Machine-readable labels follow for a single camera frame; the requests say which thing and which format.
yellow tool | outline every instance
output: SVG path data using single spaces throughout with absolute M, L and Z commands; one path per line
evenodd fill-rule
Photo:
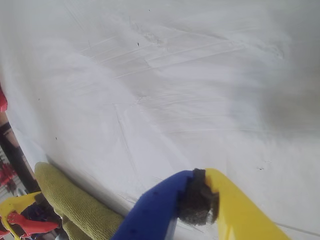
M 219 192 L 219 240 L 290 240 L 221 172 L 207 168 L 205 183 Z
M 23 210 L 25 210 L 36 201 L 35 196 L 37 196 L 38 194 L 41 194 L 41 192 L 39 191 L 19 197 L 8 197 L 6 200 L 0 203 L 0 216 L 2 224 L 7 230 L 12 233 L 15 240 L 19 240 L 20 237 L 15 233 L 15 231 L 8 223 L 8 215 L 14 211 L 18 214 L 21 214 Z

red plastic piece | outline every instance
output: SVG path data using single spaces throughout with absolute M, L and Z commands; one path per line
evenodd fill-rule
M 6 96 L 2 92 L 2 89 L 0 88 L 0 112 L 4 113 L 8 108 L 8 102 L 6 99 Z
M 7 221 L 10 224 L 20 225 L 25 232 L 23 237 L 30 237 L 32 234 L 48 233 L 59 226 L 55 222 L 28 220 L 24 216 L 15 212 L 8 215 Z
M 0 239 L 3 238 L 5 235 L 7 235 L 8 233 L 10 233 L 9 231 L 1 231 L 0 230 Z
M 2 169 L 0 169 L 0 186 L 6 185 L 15 175 L 17 174 L 13 167 L 8 163 L 4 163 Z

white fiberglass surface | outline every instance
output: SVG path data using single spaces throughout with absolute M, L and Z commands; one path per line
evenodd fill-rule
M 0 2 L 1 87 L 30 165 L 126 214 L 217 168 L 294 240 L 320 239 L 320 2 Z M 176 240 L 217 239 L 178 224 Z

blue plastic grip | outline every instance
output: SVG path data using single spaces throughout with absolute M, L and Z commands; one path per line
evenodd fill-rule
M 178 198 L 192 178 L 192 171 L 181 171 L 144 193 L 111 240 L 171 240 L 177 224 Z

